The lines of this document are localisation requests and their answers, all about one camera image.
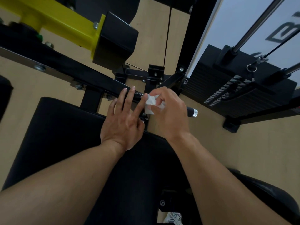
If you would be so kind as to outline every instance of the green object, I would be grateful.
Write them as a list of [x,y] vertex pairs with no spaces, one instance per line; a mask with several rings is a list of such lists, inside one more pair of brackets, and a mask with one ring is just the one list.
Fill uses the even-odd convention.
[[38,34],[37,38],[39,39],[40,42],[43,42],[43,36],[41,34]]

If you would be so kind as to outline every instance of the forearm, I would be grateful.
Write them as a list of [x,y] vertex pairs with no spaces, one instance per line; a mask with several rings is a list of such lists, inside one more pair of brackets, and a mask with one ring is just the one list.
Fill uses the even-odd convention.
[[251,193],[191,134],[170,141],[203,224],[289,224]]
[[123,155],[105,141],[0,193],[0,224],[83,224]]

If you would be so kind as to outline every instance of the shoe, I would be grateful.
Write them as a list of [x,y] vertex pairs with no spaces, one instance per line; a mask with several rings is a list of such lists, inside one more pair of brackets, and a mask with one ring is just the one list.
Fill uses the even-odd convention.
[[177,212],[168,212],[163,223],[173,223],[175,225],[183,225],[181,222],[181,214]]

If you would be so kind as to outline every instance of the white wipe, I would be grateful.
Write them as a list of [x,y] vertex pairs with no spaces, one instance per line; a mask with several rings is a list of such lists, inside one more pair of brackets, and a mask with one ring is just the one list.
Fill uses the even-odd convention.
[[[154,114],[150,109],[147,108],[148,105],[155,105],[156,104],[156,98],[159,97],[159,95],[156,95],[156,96],[151,96],[151,95],[148,95],[148,99],[146,101],[146,104],[145,104],[145,114]],[[158,106],[160,109],[164,109],[165,108],[165,102],[163,101],[161,103],[161,105]]]

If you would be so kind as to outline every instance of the hand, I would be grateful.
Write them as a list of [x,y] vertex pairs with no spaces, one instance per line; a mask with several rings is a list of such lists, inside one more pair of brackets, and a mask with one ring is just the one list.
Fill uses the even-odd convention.
[[160,131],[167,141],[177,139],[190,132],[187,107],[174,91],[160,87],[154,89],[149,95],[160,95],[156,98],[156,105],[165,101],[166,106],[163,110],[154,105],[149,105],[148,108],[154,113]]
[[145,124],[139,119],[139,115],[145,108],[145,102],[148,98],[147,93],[145,93],[133,113],[130,113],[135,87],[130,89],[125,99],[126,92],[127,89],[124,88],[119,98],[114,99],[108,107],[107,117],[100,133],[101,143],[106,140],[113,140],[120,144],[123,152],[132,149],[143,136]]

